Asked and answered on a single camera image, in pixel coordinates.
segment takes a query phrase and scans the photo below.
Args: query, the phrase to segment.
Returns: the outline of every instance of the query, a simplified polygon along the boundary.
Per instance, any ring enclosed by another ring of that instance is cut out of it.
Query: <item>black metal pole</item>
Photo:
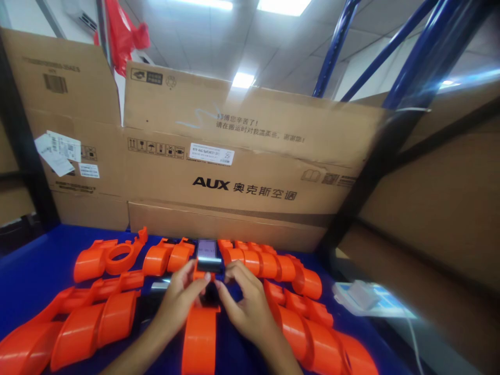
[[[60,224],[0,35],[0,117],[44,231]]]

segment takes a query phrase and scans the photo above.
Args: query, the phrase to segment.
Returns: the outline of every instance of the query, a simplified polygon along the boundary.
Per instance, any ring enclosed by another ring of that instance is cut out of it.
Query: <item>blue marker scribble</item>
[[[220,116],[220,111],[219,111],[219,108],[217,107],[217,105],[215,103],[212,103],[215,107],[215,109],[217,110],[217,114],[216,115],[213,115],[211,114],[210,112],[207,112],[201,108],[197,108],[195,111],[194,111],[194,114],[196,115],[196,117],[198,118],[198,123],[199,123],[199,126],[196,126],[196,125],[193,125],[193,124],[190,124],[190,123],[187,123],[187,122],[182,122],[182,121],[176,121],[176,123],[180,124],[180,125],[186,125],[187,127],[190,127],[190,128],[194,128],[194,129],[199,129],[203,126],[203,120],[202,120],[202,117],[200,116],[200,112],[203,112],[207,115],[209,115],[210,117],[214,118],[214,119],[218,119],[219,116]]]

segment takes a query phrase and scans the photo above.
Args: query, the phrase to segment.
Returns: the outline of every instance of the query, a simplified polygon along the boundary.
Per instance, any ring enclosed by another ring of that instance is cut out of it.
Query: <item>barcode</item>
[[[56,93],[64,94],[68,92],[68,87],[66,86],[66,79],[64,77],[52,76],[50,74],[43,74],[43,79],[45,80],[45,87]]]

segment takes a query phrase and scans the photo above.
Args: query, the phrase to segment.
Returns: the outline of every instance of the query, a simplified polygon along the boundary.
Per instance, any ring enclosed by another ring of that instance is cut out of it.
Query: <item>hand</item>
[[[172,275],[170,285],[154,319],[168,325],[172,336],[181,330],[193,304],[200,306],[199,295],[205,292],[210,282],[208,272],[205,273],[203,279],[192,281],[195,263],[195,259],[190,260]]]
[[[220,300],[236,329],[262,351],[270,335],[281,335],[267,304],[262,283],[239,260],[226,267],[224,282],[231,279],[240,286],[243,299],[236,303],[226,286],[216,280]]]

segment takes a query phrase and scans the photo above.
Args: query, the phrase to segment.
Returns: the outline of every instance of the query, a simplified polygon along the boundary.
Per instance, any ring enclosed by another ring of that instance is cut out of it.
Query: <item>red plastic bag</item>
[[[123,11],[118,0],[106,0],[109,20],[110,46],[113,65],[118,74],[126,76],[127,60],[134,49],[145,49],[151,44],[147,24],[141,23],[137,29]],[[94,44],[99,45],[97,33],[94,35]]]

